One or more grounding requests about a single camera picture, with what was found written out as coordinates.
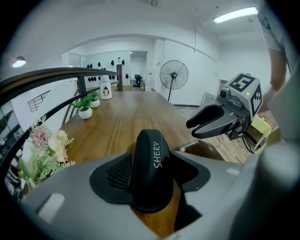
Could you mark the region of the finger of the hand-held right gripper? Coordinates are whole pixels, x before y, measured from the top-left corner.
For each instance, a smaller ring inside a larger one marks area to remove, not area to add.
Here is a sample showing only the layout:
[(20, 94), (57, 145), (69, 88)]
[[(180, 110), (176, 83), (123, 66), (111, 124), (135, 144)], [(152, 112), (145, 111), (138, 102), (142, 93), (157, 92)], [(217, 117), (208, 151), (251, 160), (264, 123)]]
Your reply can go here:
[(224, 105), (223, 104), (208, 104), (201, 105), (195, 114), (187, 120), (186, 127), (187, 128), (218, 128), (222, 124), (218, 121), (224, 115)]
[(231, 125), (235, 123), (239, 117), (228, 109), (224, 109), (224, 111), (225, 113), (223, 117), (218, 121), (220, 124), (222, 124), (220, 127), (216, 127), (216, 128), (194, 127), (192, 128), (193, 129), (192, 136), (198, 139), (205, 139), (205, 138), (221, 135), (227, 132), (230, 129)]

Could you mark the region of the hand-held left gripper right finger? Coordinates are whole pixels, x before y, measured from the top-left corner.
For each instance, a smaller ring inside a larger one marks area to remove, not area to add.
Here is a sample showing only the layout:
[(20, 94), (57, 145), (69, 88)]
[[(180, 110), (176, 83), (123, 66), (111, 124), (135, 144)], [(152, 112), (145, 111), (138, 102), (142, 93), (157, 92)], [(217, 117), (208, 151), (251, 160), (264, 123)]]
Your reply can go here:
[(242, 164), (171, 152), (173, 175), (181, 191), (170, 240), (228, 240), (232, 214), (222, 206)]

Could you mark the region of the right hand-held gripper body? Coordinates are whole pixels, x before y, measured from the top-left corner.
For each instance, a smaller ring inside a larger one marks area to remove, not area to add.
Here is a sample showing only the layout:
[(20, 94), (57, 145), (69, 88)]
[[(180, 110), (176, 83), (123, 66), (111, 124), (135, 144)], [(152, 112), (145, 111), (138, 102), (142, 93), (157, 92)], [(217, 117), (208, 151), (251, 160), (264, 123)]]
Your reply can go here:
[(263, 103), (260, 79), (251, 74), (239, 73), (226, 82), (217, 94), (217, 100), (230, 110), (234, 117), (226, 135), (230, 140), (243, 136)]

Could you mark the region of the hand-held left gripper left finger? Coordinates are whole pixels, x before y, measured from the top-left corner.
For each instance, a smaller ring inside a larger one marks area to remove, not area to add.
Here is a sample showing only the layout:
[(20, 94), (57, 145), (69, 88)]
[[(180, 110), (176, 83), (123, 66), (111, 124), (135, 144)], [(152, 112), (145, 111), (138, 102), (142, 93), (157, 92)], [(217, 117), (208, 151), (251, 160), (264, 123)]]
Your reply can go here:
[(67, 167), (43, 181), (22, 200), (29, 221), (51, 240), (158, 240), (127, 204), (108, 203), (90, 185), (90, 176), (126, 159), (119, 153)]

